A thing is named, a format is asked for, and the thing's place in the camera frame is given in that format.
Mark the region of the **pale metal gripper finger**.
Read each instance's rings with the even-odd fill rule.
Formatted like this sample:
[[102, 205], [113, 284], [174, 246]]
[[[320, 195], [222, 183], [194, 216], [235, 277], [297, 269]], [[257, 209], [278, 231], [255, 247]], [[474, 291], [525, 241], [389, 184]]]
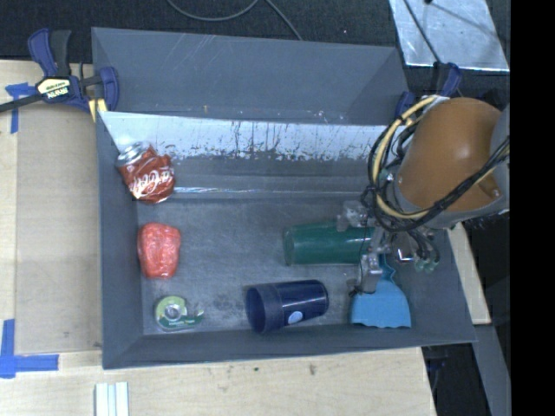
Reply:
[[336, 217], [336, 230], [345, 232], [349, 228], [364, 228], [368, 225], [367, 208], [356, 200], [343, 202], [342, 210]]
[[379, 257], [374, 253], [363, 254], [359, 262], [359, 271], [360, 274], [355, 283], [355, 292], [374, 294], [383, 273]]

